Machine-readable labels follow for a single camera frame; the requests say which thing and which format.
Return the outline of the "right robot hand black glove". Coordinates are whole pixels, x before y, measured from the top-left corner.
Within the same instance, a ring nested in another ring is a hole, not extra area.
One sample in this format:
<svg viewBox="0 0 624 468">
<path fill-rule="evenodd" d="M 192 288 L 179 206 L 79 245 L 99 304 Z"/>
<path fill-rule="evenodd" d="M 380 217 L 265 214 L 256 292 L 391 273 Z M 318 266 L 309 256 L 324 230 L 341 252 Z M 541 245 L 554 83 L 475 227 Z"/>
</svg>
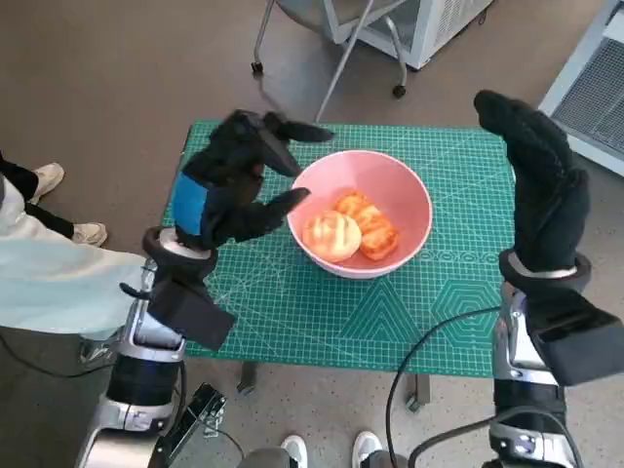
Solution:
<svg viewBox="0 0 624 468">
<path fill-rule="evenodd" d="M 589 213 L 589 177 L 575 166 L 563 132 L 522 100 L 482 90 L 481 127 L 506 143 L 515 181 L 514 252 L 531 273 L 570 270 Z"/>
</svg>

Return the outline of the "left robot hand blue tape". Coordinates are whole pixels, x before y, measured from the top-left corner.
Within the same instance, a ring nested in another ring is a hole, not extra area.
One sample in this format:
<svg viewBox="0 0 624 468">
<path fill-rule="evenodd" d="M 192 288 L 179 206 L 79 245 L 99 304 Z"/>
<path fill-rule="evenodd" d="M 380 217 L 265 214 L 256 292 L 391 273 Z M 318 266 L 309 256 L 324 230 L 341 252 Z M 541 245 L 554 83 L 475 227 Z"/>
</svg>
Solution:
<svg viewBox="0 0 624 468">
<path fill-rule="evenodd" d="M 299 187 L 267 204 L 258 202 L 264 170 L 297 177 L 302 168 L 289 150 L 290 142 L 332 138 L 329 130 L 277 112 L 233 111 L 212 131 L 209 144 L 182 168 L 175 184 L 172 217 L 180 242 L 211 251 L 230 239 L 244 242 L 280 227 L 310 191 Z"/>
</svg>

